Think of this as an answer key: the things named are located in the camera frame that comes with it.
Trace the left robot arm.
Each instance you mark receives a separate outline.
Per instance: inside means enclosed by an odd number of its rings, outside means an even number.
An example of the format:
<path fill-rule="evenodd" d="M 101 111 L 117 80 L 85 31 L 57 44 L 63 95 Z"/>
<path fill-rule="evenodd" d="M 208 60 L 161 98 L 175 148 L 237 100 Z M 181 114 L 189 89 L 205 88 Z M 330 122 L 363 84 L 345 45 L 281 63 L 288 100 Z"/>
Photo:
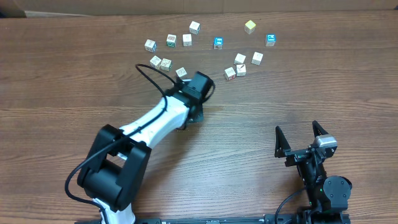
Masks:
<path fill-rule="evenodd" d="M 77 183 L 101 212 L 100 223 L 134 223 L 131 204 L 141 186 L 152 149 L 168 133 L 203 120 L 203 104 L 214 81 L 196 72 L 178 80 L 159 103 L 138 120 L 97 133 Z"/>

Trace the wooden block red three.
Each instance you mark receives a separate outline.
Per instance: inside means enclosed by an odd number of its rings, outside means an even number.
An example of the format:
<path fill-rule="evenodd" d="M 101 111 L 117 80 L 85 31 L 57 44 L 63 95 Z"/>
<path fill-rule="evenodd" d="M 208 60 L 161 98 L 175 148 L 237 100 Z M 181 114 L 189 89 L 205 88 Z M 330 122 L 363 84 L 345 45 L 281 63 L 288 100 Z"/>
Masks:
<path fill-rule="evenodd" d="M 176 72 L 176 74 L 177 74 L 177 76 L 178 76 L 179 78 L 182 78 L 182 77 L 184 77 L 185 75 L 187 75 L 187 71 L 185 70 L 184 67 L 181 67 L 181 68 L 177 69 L 175 72 Z"/>

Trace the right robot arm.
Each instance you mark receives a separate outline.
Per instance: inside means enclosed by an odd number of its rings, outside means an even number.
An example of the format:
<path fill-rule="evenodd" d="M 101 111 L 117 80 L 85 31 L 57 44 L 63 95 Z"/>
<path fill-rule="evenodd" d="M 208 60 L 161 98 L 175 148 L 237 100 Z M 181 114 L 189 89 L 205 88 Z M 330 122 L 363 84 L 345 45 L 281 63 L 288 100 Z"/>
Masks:
<path fill-rule="evenodd" d="M 275 153 L 277 158 L 286 158 L 287 167 L 295 166 L 303 180 L 303 189 L 288 196 L 278 207 L 274 222 L 279 221 L 279 212 L 292 197 L 305 191 L 309 206 L 300 207 L 291 219 L 292 223 L 349 223 L 348 199 L 352 183 L 342 176 L 327 176 L 323 166 L 338 147 L 334 136 L 325 131 L 317 122 L 312 122 L 314 142 L 305 149 L 292 150 L 280 127 L 275 128 Z"/>

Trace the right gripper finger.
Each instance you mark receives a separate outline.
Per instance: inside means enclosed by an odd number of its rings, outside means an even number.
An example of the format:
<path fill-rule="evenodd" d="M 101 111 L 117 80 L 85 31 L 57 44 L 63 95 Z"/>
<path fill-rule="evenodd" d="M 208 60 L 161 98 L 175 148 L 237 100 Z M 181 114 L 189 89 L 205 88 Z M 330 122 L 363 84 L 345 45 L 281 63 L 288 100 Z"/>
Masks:
<path fill-rule="evenodd" d="M 327 135 L 328 132 L 325 131 L 322 126 L 316 121 L 314 120 L 312 122 L 312 128 L 313 128 L 313 134 L 314 137 L 316 138 L 317 136 L 321 136 L 321 135 Z"/>
<path fill-rule="evenodd" d="M 286 140 L 281 128 L 279 126 L 275 127 L 275 157 L 285 157 L 287 152 L 291 151 L 291 147 Z"/>

